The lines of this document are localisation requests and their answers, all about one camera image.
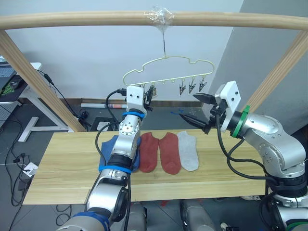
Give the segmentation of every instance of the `red sock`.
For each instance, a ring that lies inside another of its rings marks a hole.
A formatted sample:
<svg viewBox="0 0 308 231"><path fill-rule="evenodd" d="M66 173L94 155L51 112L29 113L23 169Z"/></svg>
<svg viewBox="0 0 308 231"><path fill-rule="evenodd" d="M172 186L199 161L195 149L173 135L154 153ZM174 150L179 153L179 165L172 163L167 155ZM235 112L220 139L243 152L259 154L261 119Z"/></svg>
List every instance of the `red sock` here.
<svg viewBox="0 0 308 231"><path fill-rule="evenodd" d="M159 141L160 162L166 173L176 175L181 169L179 139L177 135L167 132Z"/></svg>
<svg viewBox="0 0 308 231"><path fill-rule="evenodd" d="M157 165L157 150L159 139L152 136L151 132L141 135L140 164L141 172L152 172Z"/></svg>

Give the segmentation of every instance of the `wooden rod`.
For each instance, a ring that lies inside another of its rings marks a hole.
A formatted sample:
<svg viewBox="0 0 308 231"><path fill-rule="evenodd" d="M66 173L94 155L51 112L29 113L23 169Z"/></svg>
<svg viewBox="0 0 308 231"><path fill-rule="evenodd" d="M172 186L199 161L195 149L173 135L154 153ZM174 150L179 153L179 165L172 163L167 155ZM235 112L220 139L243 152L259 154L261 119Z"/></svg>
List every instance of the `wooden rod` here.
<svg viewBox="0 0 308 231"><path fill-rule="evenodd" d="M41 75L27 61L4 30L0 30L0 54L73 131L85 131L84 127L73 117L61 100L54 95Z"/></svg>
<svg viewBox="0 0 308 231"><path fill-rule="evenodd" d="M243 26L308 30L308 19L262 13L176 12L171 26ZM154 26L153 12L92 11L0 17L0 29L50 26Z"/></svg>
<svg viewBox="0 0 308 231"><path fill-rule="evenodd" d="M308 50L308 31L301 31L294 39L292 45L278 61L274 69L263 80L258 89L248 100L250 111L254 112L262 102L272 93L283 78Z"/></svg>

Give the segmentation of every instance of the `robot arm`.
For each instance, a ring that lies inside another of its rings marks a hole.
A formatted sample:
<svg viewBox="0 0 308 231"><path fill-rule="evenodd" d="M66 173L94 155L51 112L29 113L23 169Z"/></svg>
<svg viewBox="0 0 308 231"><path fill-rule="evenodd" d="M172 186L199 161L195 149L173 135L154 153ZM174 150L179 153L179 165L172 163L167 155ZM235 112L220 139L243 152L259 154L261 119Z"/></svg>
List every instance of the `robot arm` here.
<svg viewBox="0 0 308 231"><path fill-rule="evenodd" d="M213 105L209 122L181 115L184 120L207 134L211 128L216 128L216 117L219 116L218 129L229 130L235 138L244 138L260 154L266 176L277 182L275 185L266 181L276 192L272 204L276 211L273 219L277 230L284 230L292 220L307 222L306 153L301 143L288 135L279 121L272 117L249 113L249 107L242 113L236 111L241 97L235 81L221 85L214 96L204 93L194 96Z"/></svg>
<svg viewBox="0 0 308 231"><path fill-rule="evenodd" d="M57 231L108 231L120 221L130 203L126 189L136 153L137 139L151 99L144 103L144 89L127 87L127 112L119 125L119 136L106 166L96 179L86 202L85 212L78 213Z"/></svg>

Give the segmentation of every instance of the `clear tape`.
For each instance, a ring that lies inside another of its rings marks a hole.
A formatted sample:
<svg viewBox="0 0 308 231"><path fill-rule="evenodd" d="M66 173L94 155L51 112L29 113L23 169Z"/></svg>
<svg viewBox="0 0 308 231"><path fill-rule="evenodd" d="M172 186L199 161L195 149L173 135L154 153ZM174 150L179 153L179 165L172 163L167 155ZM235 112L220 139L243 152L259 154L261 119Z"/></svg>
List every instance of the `clear tape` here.
<svg viewBox="0 0 308 231"><path fill-rule="evenodd" d="M171 25L174 14L164 7L154 6L153 10L144 13L144 17L149 18L153 25L164 33Z"/></svg>

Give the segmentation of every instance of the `sock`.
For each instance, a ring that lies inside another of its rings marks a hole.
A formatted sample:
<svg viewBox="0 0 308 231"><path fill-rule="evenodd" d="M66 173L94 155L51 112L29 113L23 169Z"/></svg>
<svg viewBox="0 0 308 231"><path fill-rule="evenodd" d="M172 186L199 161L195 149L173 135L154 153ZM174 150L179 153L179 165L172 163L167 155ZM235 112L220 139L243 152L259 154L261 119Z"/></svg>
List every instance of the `sock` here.
<svg viewBox="0 0 308 231"><path fill-rule="evenodd" d="M167 132L159 141L160 162L166 173L176 175L181 169L177 135Z"/></svg>
<svg viewBox="0 0 308 231"><path fill-rule="evenodd" d="M152 172L157 165L157 150L159 139L152 136L151 132L141 135L140 150L140 165L141 172Z"/></svg>
<svg viewBox="0 0 308 231"><path fill-rule="evenodd" d="M195 171L199 167L196 149L196 137L187 134L187 131L178 133L179 154L182 167L187 171Z"/></svg>
<svg viewBox="0 0 308 231"><path fill-rule="evenodd" d="M110 159L111 151L112 151L112 149L113 149L113 147L116 143L117 138L118 138L118 135L114 135L109 141L102 143L102 154L105 157L106 164L107 164L108 160ZM139 145L140 145L140 143L141 143L141 138L139 137L138 140L137 140L137 149L136 149L135 158L133 160L132 172L137 171L138 168L139 168L139 162L140 162ZM103 166L104 166L104 161L103 161L103 158L101 157L98 170L101 171Z"/></svg>

